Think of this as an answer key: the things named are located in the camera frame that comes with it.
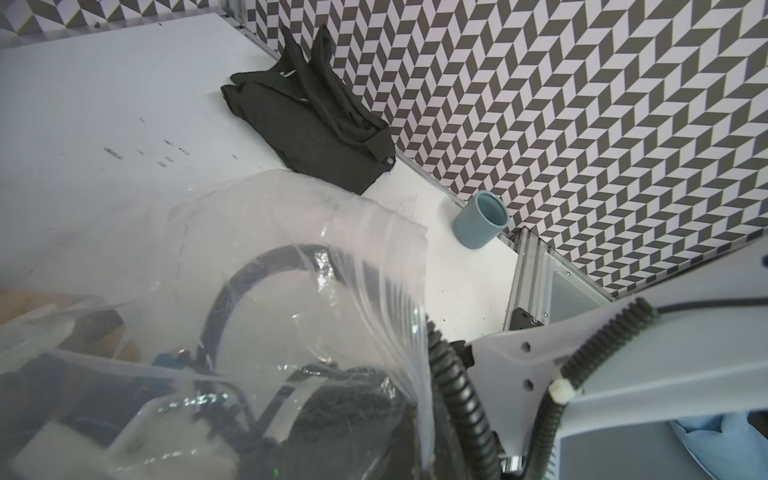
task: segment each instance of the white tabletop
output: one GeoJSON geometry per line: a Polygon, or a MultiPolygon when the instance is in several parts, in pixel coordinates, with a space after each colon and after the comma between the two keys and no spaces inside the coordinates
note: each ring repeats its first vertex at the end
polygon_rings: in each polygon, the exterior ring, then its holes
{"type": "MultiPolygon", "coordinates": [[[[126,205],[285,168],[219,90],[274,62],[214,14],[0,51],[0,286],[59,285],[38,267],[126,205]]],[[[512,249],[463,247],[458,206],[402,161],[365,196],[427,227],[426,307],[447,338],[502,328],[512,249]]]]}

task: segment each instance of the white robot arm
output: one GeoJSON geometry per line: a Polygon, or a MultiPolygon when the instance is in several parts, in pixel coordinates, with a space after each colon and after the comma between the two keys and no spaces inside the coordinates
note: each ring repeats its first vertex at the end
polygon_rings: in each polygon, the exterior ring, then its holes
{"type": "Polygon", "coordinates": [[[768,408],[767,296],[763,239],[600,309],[473,340],[468,374],[510,470],[524,463],[537,409],[560,367],[638,297],[660,315],[568,402],[558,437],[768,408]]]}

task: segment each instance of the blue glove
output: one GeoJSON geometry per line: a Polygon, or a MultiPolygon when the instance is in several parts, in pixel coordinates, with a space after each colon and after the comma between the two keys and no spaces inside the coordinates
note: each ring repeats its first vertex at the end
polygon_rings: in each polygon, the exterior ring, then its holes
{"type": "Polygon", "coordinates": [[[747,412],[688,417],[670,422],[675,435],[715,480],[766,480],[768,440],[747,412]]]}

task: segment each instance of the black corrugated tube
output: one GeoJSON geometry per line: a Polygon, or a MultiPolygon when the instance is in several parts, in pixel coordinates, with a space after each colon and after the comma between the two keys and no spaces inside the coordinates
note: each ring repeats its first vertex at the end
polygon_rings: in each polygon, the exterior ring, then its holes
{"type": "Polygon", "coordinates": [[[455,350],[442,339],[433,322],[429,329],[429,368],[451,415],[467,466],[476,480],[498,480],[502,464],[493,430],[480,398],[455,350]]]}
{"type": "MultiPolygon", "coordinates": [[[[568,380],[574,389],[579,390],[599,366],[651,326],[657,317],[658,312],[638,297],[571,355],[561,367],[563,378],[568,380]]],[[[547,465],[554,448],[554,437],[565,406],[557,404],[549,391],[545,392],[531,431],[531,443],[525,459],[525,470],[521,476],[523,480],[541,480],[547,473],[547,465]]],[[[505,477],[520,478],[516,475],[505,477]]]]}

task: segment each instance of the black cloth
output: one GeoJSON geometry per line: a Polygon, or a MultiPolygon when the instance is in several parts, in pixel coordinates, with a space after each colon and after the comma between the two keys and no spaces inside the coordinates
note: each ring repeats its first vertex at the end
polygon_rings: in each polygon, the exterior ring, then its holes
{"type": "Polygon", "coordinates": [[[389,125],[367,110],[333,73],[333,41],[321,25],[309,62],[283,27],[283,56],[267,71],[238,73],[221,88],[285,165],[362,194],[395,163],[389,125]]]}

